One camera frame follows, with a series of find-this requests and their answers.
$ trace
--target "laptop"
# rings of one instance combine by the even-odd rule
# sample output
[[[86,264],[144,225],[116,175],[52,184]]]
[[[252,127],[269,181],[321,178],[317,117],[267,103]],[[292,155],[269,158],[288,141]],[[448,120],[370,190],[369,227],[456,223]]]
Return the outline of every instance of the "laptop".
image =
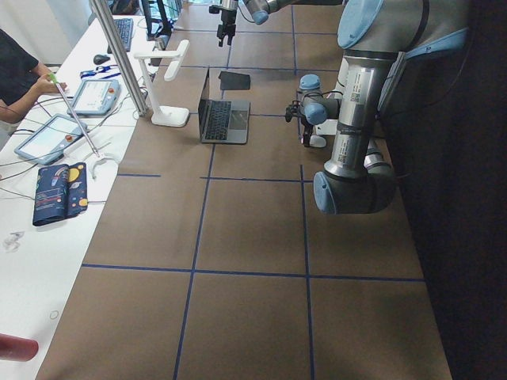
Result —
[[[249,101],[209,99],[209,68],[199,101],[199,129],[202,143],[246,144]]]

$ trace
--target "black keyboard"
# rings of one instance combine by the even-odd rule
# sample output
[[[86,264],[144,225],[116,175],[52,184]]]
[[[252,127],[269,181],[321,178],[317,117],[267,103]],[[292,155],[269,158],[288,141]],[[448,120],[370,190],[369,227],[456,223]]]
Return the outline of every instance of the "black keyboard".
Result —
[[[231,115],[231,103],[229,101],[213,101],[210,109],[206,139],[226,140]]]
[[[118,28],[121,43],[124,45],[125,51],[130,51],[132,44],[132,33],[134,32],[133,18],[115,18],[114,23]],[[108,47],[108,54],[111,54],[111,47]]]

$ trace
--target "red cup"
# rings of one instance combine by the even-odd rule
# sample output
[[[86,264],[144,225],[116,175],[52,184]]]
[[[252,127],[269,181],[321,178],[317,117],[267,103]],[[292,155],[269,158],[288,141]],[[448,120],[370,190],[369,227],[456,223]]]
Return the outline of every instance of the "red cup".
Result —
[[[28,362],[38,351],[35,340],[0,334],[0,359]]]

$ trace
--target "white table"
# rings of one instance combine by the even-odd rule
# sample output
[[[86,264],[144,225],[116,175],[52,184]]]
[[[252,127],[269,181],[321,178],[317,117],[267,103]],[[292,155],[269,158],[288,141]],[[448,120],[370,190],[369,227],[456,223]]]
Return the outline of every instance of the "white table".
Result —
[[[153,43],[146,41],[143,28],[144,18],[129,16],[135,20],[131,59],[135,76],[141,79],[138,62],[132,58],[136,51],[151,51]],[[101,26],[95,20],[80,39],[74,50],[59,68],[57,78],[68,84],[67,93],[73,96],[81,81],[80,71],[92,70],[93,57],[107,51],[107,41]],[[104,65],[114,64],[112,58]],[[128,94],[121,76],[118,105]],[[51,98],[42,96],[40,101]],[[60,100],[43,103],[44,108],[54,115],[65,114],[67,108]],[[49,119],[41,107],[34,107],[18,129],[37,129]],[[86,118],[89,127],[96,126],[102,118]],[[109,117],[103,125],[90,133],[90,137],[101,152],[113,154],[120,161],[127,149],[137,120],[135,106],[130,98],[124,99],[120,111]],[[27,135],[15,134],[0,151],[0,165],[19,162],[13,152]],[[74,164],[90,161],[91,149],[85,139],[80,139],[65,152],[58,163]],[[30,168],[29,162],[0,166],[0,174],[6,178]],[[12,179],[0,181],[0,188],[34,196],[39,166]],[[0,191],[0,333],[37,340],[39,352],[28,362],[0,360],[0,378],[5,380],[27,380],[35,378],[48,351],[63,308],[71,292],[78,270],[81,267],[97,222],[104,208],[109,191],[115,180],[117,165],[106,161],[95,171],[97,178],[88,176],[88,199],[92,202],[88,210],[76,218],[56,222],[47,226],[32,225],[33,200]],[[4,247],[12,233],[22,232],[19,248],[12,252]]]

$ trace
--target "black pad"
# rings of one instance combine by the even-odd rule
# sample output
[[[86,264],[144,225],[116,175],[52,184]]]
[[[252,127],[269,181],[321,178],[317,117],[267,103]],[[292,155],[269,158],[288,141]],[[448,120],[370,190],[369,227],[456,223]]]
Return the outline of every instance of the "black pad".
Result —
[[[248,74],[221,71],[219,79],[220,89],[250,89],[250,76]]]

